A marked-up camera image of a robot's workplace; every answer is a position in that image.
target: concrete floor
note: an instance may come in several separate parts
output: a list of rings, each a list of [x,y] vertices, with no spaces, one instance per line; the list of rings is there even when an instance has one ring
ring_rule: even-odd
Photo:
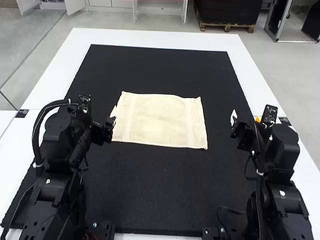
[[[9,21],[18,23],[25,20],[25,17],[19,15],[17,9],[0,8],[0,22],[2,22],[1,15],[8,11],[15,12],[13,14],[15,19]],[[6,70],[6,74],[0,75],[0,83],[3,83],[7,76],[12,75],[0,91],[17,109],[28,97],[74,27],[200,32],[192,8],[188,10],[186,24],[182,24],[181,18],[177,16],[141,15],[136,24],[133,24],[132,13],[81,11],[71,16],[63,14],[63,11],[55,10],[35,9],[29,12],[27,16],[29,18],[32,16],[32,21],[29,21],[27,25],[32,31],[32,38],[25,38],[28,34],[22,28],[26,26],[17,24],[14,27],[15,32],[21,33],[19,40],[16,40],[12,37],[13,28],[5,28],[3,24],[0,25],[0,43],[3,41],[3,37],[5,41],[11,43],[10,46],[6,46],[11,49],[9,53],[6,52],[6,55],[2,54],[3,49],[0,45],[0,66],[3,63],[7,64],[3,68]],[[320,91],[320,44],[274,43],[263,30],[266,18],[266,13],[260,14],[254,34],[248,34],[245,29],[234,28],[230,33],[240,35],[266,82],[320,169],[320,139],[317,134],[320,132],[318,124],[320,112],[317,111],[320,104],[318,94]],[[43,19],[46,19],[46,22],[39,26],[39,22],[43,22]],[[298,20],[297,17],[291,15],[291,18],[286,21],[283,36],[281,36],[282,40],[305,40],[305,36],[299,32],[301,27]],[[206,33],[223,33],[223,29],[212,28],[206,30]],[[10,57],[15,60],[7,63],[6,59]],[[0,97],[0,110],[6,109],[12,109],[12,107]]]

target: beige towel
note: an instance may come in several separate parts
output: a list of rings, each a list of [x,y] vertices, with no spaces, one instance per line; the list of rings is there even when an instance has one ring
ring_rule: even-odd
[[[201,98],[123,91],[112,141],[208,149]]]

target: black label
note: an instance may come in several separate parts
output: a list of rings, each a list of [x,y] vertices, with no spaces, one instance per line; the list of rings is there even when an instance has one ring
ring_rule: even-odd
[[[279,119],[282,124],[284,124],[286,126],[291,126],[291,122],[289,121],[289,119],[287,117],[279,117]]]
[[[15,115],[18,119],[24,119],[29,112],[29,109],[20,109],[19,112]]]

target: wooden pallet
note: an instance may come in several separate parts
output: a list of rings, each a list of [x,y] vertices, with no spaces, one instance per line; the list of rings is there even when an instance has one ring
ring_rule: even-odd
[[[197,9],[196,6],[194,6],[194,11],[195,11],[195,16],[196,16],[196,20],[199,24],[199,28],[201,32],[206,31],[206,27],[224,27],[224,31],[226,33],[228,33],[230,31],[231,27],[238,27],[238,28],[247,28],[248,33],[253,34],[255,31],[255,24],[252,25],[245,25],[245,24],[231,24],[231,23],[207,23],[207,22],[203,22],[201,20],[199,11]]]

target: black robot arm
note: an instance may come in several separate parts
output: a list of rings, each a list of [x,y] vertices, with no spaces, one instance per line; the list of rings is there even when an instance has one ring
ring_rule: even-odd
[[[276,124],[278,108],[267,105],[261,122],[237,117],[231,137],[247,151],[257,169],[256,191],[247,201],[246,240],[313,240],[309,213],[291,177],[300,153],[298,134]]]
[[[56,107],[61,108],[46,121],[40,150],[41,123]],[[110,143],[112,134],[113,119],[108,117],[105,125],[92,121],[90,95],[80,94],[78,101],[54,101],[40,111],[32,133],[37,180],[23,195],[29,198],[30,206],[21,240],[83,238],[86,194],[82,172],[89,167],[86,153],[92,143],[100,146]],[[80,168],[83,159],[86,166]],[[13,218],[20,210],[19,205]],[[4,229],[1,240],[6,239],[10,224]]]

